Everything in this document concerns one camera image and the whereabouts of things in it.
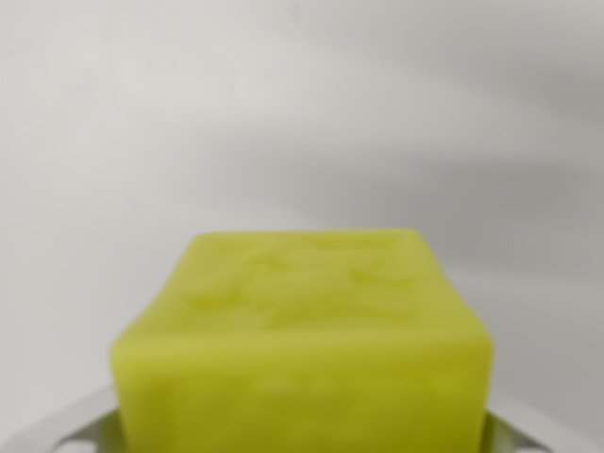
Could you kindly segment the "gripper right finger with silver black pad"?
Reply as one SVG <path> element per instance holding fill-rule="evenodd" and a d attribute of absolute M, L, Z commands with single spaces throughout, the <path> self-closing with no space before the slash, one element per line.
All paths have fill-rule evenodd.
<path fill-rule="evenodd" d="M 488 405 L 482 452 L 565 452 L 557 426 L 543 414 L 513 400 Z"/>

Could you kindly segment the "gripper left finger with silver black pad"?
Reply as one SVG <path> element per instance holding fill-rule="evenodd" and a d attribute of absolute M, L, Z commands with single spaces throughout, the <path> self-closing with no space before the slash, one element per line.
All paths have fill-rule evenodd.
<path fill-rule="evenodd" d="M 33 428 L 34 452 L 58 452 L 71 441 L 86 441 L 96 452 L 127 452 L 115 392 L 110 386 L 87 394 Z"/>

